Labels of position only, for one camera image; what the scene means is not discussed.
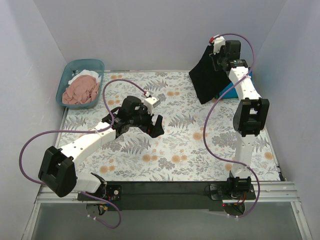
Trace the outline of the black t shirt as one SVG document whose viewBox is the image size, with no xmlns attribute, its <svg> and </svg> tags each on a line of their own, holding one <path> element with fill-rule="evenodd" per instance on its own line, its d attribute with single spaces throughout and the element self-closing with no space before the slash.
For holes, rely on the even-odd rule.
<svg viewBox="0 0 320 240">
<path fill-rule="evenodd" d="M 215 71 L 211 53 L 212 47 L 208 45 L 197 65 L 188 73 L 202 105 L 218 96 L 231 83 L 223 70 Z"/>
</svg>

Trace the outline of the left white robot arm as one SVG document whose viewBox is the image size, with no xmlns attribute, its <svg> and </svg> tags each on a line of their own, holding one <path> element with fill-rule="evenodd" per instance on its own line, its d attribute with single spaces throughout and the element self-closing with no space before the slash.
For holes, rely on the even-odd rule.
<svg viewBox="0 0 320 240">
<path fill-rule="evenodd" d="M 107 181 L 96 173 L 77 173 L 80 164 L 102 146 L 110 143 L 130 128 L 139 128 L 151 138 L 164 134 L 163 117 L 152 121 L 154 108 L 160 100 L 149 96 L 140 100 L 127 96 L 120 107 L 111 110 L 93 129 L 73 142 L 56 148 L 49 147 L 39 169 L 38 178 L 58 197 L 71 192 L 86 192 L 95 200 L 107 199 Z"/>
</svg>

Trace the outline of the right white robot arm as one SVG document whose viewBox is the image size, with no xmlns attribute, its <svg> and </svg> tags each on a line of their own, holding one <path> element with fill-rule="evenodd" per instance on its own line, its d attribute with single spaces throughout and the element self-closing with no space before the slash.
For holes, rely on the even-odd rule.
<svg viewBox="0 0 320 240">
<path fill-rule="evenodd" d="M 240 58 L 240 41 L 215 36 L 211 38 L 210 44 L 214 69 L 223 70 L 227 74 L 239 99 L 233 116 L 233 128 L 236 132 L 234 163 L 226 181 L 210 185 L 211 198 L 238 200 L 248 196 L 255 199 L 250 166 L 254 142 L 265 127 L 270 102 L 262 98 L 253 85 L 248 64 Z"/>
</svg>

